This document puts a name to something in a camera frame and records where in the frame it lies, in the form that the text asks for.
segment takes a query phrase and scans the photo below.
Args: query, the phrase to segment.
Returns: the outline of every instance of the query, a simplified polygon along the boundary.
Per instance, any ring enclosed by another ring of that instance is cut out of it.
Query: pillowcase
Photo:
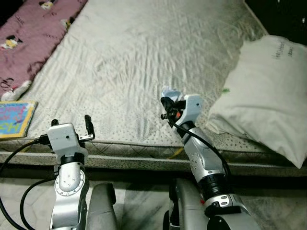
[[[207,127],[259,142],[301,168],[307,156],[307,47],[271,35],[245,42]]]

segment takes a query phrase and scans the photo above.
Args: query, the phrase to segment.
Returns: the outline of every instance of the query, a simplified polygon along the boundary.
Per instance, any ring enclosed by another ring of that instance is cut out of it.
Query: mattress
[[[1,142],[1,148],[11,151],[46,133],[52,119],[72,122],[83,135],[89,114],[96,139],[87,143],[88,166],[189,170],[181,140],[160,119],[161,91],[171,86],[201,95],[196,125],[233,167],[292,167],[254,142],[205,129],[243,42],[265,33],[241,0],[88,0],[22,97],[39,103],[28,137]],[[55,163],[44,147],[25,151],[13,162]]]

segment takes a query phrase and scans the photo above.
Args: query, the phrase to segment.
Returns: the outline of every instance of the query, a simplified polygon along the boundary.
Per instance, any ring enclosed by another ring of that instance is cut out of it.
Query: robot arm
[[[192,173],[201,189],[205,201],[204,217],[209,219],[207,229],[224,229],[218,226],[226,221],[229,228],[225,229],[238,230],[241,229],[239,226],[243,226],[242,229],[249,226],[251,230],[258,230],[256,222],[228,181],[230,170],[227,162],[212,146],[204,132],[194,125],[201,112],[200,96],[186,95],[183,101],[177,102],[162,97],[161,102],[166,110],[166,114],[162,114],[161,118],[168,119],[172,129],[182,138]],[[229,221],[231,217],[235,217],[236,220],[242,218],[247,222],[236,225],[235,221]]]
[[[84,161],[88,152],[84,141],[95,138],[90,116],[85,116],[89,132],[78,137],[73,124],[60,124],[52,121],[47,135],[50,145],[60,161],[59,175],[55,180],[56,202],[53,208],[50,229],[85,229],[87,206],[85,197],[89,181],[84,173]]]

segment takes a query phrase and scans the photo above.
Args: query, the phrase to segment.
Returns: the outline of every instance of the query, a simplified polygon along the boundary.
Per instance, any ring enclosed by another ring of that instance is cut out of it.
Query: floor
[[[0,194],[12,218],[21,224],[19,202],[27,187],[38,180],[0,178]],[[89,204],[93,186],[87,194]],[[168,185],[113,183],[117,202],[114,205],[118,225],[122,230],[161,230],[168,210]],[[252,216],[264,230],[306,230],[306,190],[237,189]],[[48,229],[55,201],[53,183],[40,185],[25,201],[28,222],[39,230]],[[0,214],[0,230],[14,229]]]

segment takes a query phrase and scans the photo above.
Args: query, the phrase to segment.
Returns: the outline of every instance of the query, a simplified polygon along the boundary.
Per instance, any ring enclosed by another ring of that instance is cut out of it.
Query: cable connector
[[[55,177],[59,175],[59,168],[60,164],[56,164],[55,166],[53,166],[53,173]]]
[[[43,134],[40,137],[35,138],[34,143],[35,144],[42,144],[42,145],[50,145],[50,141],[49,141],[47,134]]]

